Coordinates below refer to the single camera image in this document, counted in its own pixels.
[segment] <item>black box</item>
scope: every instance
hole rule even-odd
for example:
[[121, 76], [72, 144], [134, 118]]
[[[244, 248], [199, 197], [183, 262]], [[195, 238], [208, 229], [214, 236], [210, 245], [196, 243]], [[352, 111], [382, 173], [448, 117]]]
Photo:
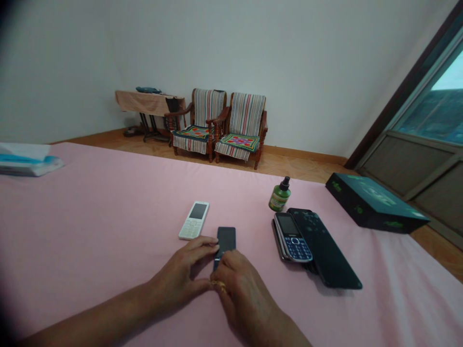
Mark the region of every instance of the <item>black box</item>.
[[361, 227], [409, 234], [429, 219], [368, 177], [334, 173], [327, 189]]

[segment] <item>white feature phone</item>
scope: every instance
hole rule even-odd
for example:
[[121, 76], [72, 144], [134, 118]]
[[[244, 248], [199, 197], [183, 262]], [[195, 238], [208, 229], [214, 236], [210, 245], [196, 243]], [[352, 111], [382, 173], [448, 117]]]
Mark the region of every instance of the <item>white feature phone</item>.
[[206, 219], [209, 203], [204, 201], [195, 201], [188, 214], [185, 224], [178, 235], [179, 239], [192, 240], [201, 234], [203, 223]]

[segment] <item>green spray bottle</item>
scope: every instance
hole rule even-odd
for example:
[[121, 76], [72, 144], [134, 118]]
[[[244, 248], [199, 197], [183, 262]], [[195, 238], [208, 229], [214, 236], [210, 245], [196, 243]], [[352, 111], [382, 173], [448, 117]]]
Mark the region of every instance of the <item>green spray bottle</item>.
[[290, 195], [291, 190], [289, 190], [289, 176], [286, 176], [279, 186], [275, 186], [275, 188], [273, 188], [269, 207], [275, 212], [281, 212], [284, 209]]

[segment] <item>woman's left hand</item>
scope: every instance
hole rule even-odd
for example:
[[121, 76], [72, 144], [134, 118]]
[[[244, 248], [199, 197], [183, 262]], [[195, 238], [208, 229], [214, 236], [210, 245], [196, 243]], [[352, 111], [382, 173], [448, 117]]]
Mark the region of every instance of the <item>woman's left hand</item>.
[[167, 315], [181, 308], [200, 294], [213, 290], [208, 278], [194, 280], [191, 268], [201, 259], [213, 255], [219, 249], [218, 239], [200, 236], [174, 253], [149, 282], [148, 297], [153, 303], [155, 315]]

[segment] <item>wooden baseboard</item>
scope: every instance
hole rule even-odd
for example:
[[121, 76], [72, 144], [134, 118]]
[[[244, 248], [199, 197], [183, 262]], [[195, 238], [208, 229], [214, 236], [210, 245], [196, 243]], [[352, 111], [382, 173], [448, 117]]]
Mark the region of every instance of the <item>wooden baseboard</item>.
[[[111, 130], [111, 131], [107, 131], [104, 133], [97, 133], [97, 134], [83, 136], [83, 137], [76, 137], [76, 138], [69, 139], [69, 140], [53, 142], [51, 143], [51, 145], [55, 145], [61, 142], [73, 142], [73, 143], [82, 144], [82, 145], [97, 146], [102, 141], [104, 142], [104, 141], [116, 140], [118, 138], [123, 138], [122, 133], [124, 132], [125, 129], [127, 128]], [[170, 135], [169, 131], [166, 129], [158, 128], [158, 130], [164, 136]], [[344, 165], [347, 161], [347, 159], [344, 157], [338, 157], [338, 156], [322, 154], [322, 153], [307, 152], [307, 151], [298, 150], [298, 149], [268, 146], [268, 145], [264, 145], [264, 153], [272, 153], [272, 154], [284, 155], [287, 157], [294, 157], [294, 158], [301, 158], [301, 159], [310, 159], [314, 161], [321, 161], [321, 162], [327, 162], [327, 163], [338, 164], [338, 165]]]
[[327, 162], [330, 164], [344, 165], [347, 161], [345, 157], [334, 156], [330, 154], [307, 152], [299, 149], [283, 148], [276, 146], [264, 145], [264, 153], [284, 155], [287, 157], [310, 159], [314, 161]]

